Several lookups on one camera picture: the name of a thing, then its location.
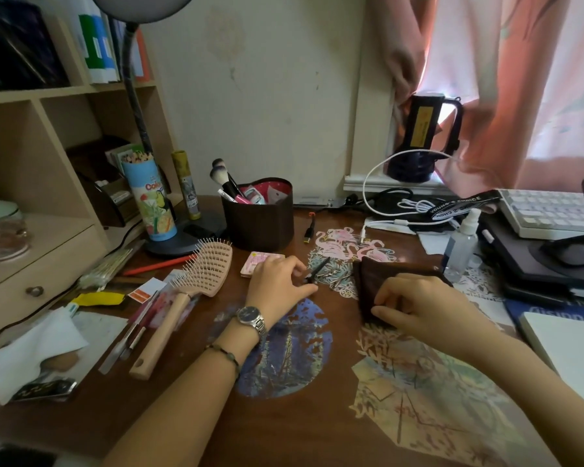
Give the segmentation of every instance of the orange book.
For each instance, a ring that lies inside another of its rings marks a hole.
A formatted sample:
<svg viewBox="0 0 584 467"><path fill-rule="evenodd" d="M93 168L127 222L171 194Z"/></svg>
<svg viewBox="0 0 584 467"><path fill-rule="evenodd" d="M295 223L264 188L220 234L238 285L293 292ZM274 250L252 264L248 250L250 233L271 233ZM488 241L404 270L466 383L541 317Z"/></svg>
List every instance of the orange book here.
<svg viewBox="0 0 584 467"><path fill-rule="evenodd" d="M136 32L136 44L140 55L140 64L142 66L142 75L134 75L138 81L151 80L151 69L149 67L149 58L147 57L147 49L145 49L145 39L142 36L140 29Z"/></svg>

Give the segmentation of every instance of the blue circular sticker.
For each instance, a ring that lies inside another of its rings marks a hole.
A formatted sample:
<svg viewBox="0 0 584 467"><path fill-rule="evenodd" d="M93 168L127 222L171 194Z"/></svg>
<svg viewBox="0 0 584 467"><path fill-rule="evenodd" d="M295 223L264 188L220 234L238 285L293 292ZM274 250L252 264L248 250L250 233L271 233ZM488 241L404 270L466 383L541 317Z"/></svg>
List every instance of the blue circular sticker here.
<svg viewBox="0 0 584 467"><path fill-rule="evenodd" d="M234 317L230 307L214 319L208 342L213 342ZM247 397L277 398L297 392L320 373L329 358L333 335L325 326L329 320L309 299L277 322L266 340L247 357L236 390Z"/></svg>

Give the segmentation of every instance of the white notebook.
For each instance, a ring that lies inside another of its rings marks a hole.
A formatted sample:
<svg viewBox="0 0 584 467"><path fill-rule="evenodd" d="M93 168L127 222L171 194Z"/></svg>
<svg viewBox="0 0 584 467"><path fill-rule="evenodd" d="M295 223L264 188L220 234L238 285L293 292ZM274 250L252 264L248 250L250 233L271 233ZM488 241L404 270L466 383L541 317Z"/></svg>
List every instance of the white notebook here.
<svg viewBox="0 0 584 467"><path fill-rule="evenodd" d="M519 322L534 352L584 398L584 321L523 313Z"/></svg>

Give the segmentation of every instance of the white wall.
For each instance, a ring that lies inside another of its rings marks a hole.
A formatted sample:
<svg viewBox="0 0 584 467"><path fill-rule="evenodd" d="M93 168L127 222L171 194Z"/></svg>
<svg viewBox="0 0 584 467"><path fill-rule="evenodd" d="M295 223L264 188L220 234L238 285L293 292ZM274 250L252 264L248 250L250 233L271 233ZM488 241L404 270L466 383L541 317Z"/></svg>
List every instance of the white wall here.
<svg viewBox="0 0 584 467"><path fill-rule="evenodd" d="M365 0L193 0L144 27L197 192L238 182L334 196L348 173Z"/></svg>

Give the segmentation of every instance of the white keyboard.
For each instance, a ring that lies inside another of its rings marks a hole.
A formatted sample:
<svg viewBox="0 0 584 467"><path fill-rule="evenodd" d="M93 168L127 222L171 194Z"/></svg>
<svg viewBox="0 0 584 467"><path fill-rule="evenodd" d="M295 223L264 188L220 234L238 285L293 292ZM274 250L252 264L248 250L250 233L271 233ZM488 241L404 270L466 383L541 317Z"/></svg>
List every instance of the white keyboard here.
<svg viewBox="0 0 584 467"><path fill-rule="evenodd" d="M557 240L584 235L584 195L498 190L499 208L519 237Z"/></svg>

